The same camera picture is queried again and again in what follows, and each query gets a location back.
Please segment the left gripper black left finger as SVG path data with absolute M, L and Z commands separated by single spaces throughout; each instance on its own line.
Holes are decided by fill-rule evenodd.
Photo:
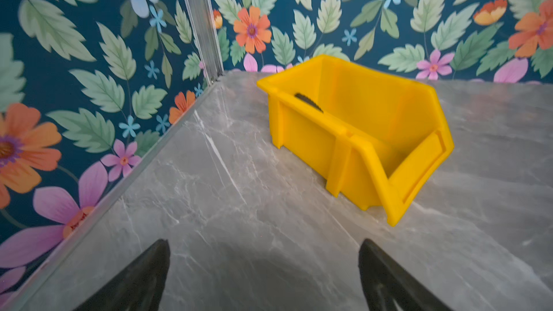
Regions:
M 76 309 L 157 311 L 166 286 L 170 257 L 168 240 L 157 240 Z

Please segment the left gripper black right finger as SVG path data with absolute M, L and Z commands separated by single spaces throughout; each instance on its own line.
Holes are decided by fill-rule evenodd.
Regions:
M 358 267 L 370 310 L 449 310 L 373 240 L 360 246 Z

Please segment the screwdriver with black handle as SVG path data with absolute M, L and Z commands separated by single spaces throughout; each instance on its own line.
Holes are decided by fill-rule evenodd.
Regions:
M 323 110 L 308 96 L 305 96 L 301 93 L 296 93 L 295 98 L 301 100 L 302 102 L 306 103 L 307 105 L 310 105 L 314 109 L 318 110 L 319 112 L 323 112 Z

